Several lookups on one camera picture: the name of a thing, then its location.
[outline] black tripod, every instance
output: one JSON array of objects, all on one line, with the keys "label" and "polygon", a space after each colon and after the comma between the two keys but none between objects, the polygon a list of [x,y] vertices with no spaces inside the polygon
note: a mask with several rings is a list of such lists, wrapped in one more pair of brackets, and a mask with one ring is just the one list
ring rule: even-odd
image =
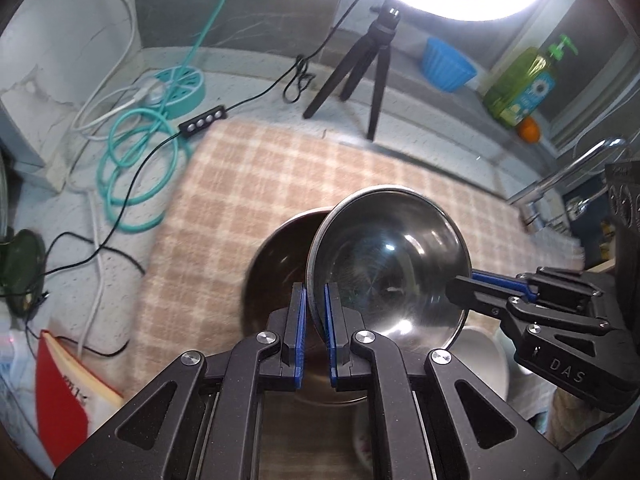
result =
[{"label": "black tripod", "polygon": [[373,87],[371,113],[369,115],[369,131],[367,132],[367,139],[373,140],[376,134],[376,127],[378,126],[382,96],[385,93],[386,75],[389,71],[389,62],[391,60],[389,45],[396,35],[396,27],[399,21],[400,10],[398,9],[398,2],[396,0],[385,0],[378,17],[371,23],[367,33],[356,41],[350,51],[345,54],[333,73],[329,76],[329,79],[324,83],[324,86],[322,86],[318,94],[316,94],[314,100],[311,101],[311,104],[302,114],[305,119],[313,117],[313,114],[318,111],[322,103],[326,101],[329,95],[331,95],[340,84],[340,81],[351,72],[347,82],[342,88],[342,92],[340,92],[341,101],[349,99],[377,56],[376,79]]}]

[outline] tripod leg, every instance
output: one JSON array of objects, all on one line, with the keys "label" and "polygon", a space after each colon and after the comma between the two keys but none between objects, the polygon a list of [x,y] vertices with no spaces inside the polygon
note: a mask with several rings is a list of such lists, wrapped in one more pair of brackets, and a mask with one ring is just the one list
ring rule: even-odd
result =
[{"label": "tripod leg", "polygon": [[376,80],[373,85],[373,100],[371,102],[371,113],[369,115],[367,140],[373,141],[376,135],[382,97],[385,94],[386,75],[389,72],[389,62],[391,62],[391,49],[389,46],[381,46],[378,51],[378,64],[376,66]]},{"label": "tripod leg", "polygon": [[356,63],[356,66],[351,70],[351,74],[342,88],[342,92],[340,92],[340,101],[346,101],[351,97],[351,94],[353,94],[353,91],[369,69],[369,66],[373,63],[373,60],[376,59],[377,54],[378,50],[372,48]]},{"label": "tripod leg", "polygon": [[340,81],[344,79],[344,77],[356,65],[358,60],[363,57],[369,49],[372,48],[372,46],[373,42],[367,36],[361,37],[353,44],[350,51],[348,51],[342,58],[342,61],[338,63],[338,66],[335,67],[335,70],[329,76],[329,79],[326,80],[320,91],[316,94],[316,97],[314,97],[314,100],[311,101],[311,104],[302,114],[305,119],[312,117],[313,114],[318,111],[318,108],[321,107],[322,103],[326,101],[329,95],[331,95],[331,92],[333,92],[340,84]]}]

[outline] brown plaid mat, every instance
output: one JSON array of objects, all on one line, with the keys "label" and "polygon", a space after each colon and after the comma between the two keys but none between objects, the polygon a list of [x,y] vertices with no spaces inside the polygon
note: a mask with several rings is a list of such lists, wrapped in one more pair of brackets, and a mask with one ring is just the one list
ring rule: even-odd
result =
[{"label": "brown plaid mat", "polygon": [[[575,240],[550,230],[527,235],[515,209],[440,174],[282,128],[220,121],[198,147],[158,233],[131,339],[127,396],[185,350],[229,350],[242,336],[242,280],[262,241],[295,214],[374,184],[401,184],[441,206],[475,268],[513,276],[542,265],[582,267]],[[352,416],[352,408],[270,395],[260,478],[366,478],[353,452]]]}]

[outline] stainless steel bowl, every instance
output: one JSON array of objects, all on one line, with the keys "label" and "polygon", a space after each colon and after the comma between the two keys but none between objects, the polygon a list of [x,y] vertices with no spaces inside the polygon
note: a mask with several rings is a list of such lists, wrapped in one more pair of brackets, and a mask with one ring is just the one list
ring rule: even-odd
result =
[{"label": "stainless steel bowl", "polygon": [[415,191],[374,186],[340,202],[314,237],[306,264],[308,306],[326,338],[324,284],[337,282],[342,306],[406,350],[448,348],[466,320],[445,284],[470,276],[460,231]]},{"label": "stainless steel bowl", "polygon": [[[278,227],[255,253],[242,287],[242,332],[264,330],[273,310],[289,306],[291,287],[305,281],[306,260],[316,231],[330,208],[296,215]],[[324,342],[307,317],[305,373],[301,400],[315,404],[345,404],[361,399],[361,392],[336,392],[329,381],[329,361]]]}]

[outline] triangular cutout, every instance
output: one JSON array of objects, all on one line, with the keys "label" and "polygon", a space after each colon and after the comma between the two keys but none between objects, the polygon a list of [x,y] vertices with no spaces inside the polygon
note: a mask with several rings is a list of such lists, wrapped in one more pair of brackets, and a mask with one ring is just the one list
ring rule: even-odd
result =
[{"label": "triangular cutout", "polygon": [[490,449],[516,436],[516,429],[466,381],[456,381],[456,391],[482,449]]},{"label": "triangular cutout", "polygon": [[556,334],[556,339],[565,345],[569,345],[571,348],[575,348],[578,352],[587,354],[590,357],[596,357],[596,349],[593,341],[562,334]]},{"label": "triangular cutout", "polygon": [[165,384],[118,428],[116,436],[140,449],[150,450],[156,443],[176,388],[173,381]]}]

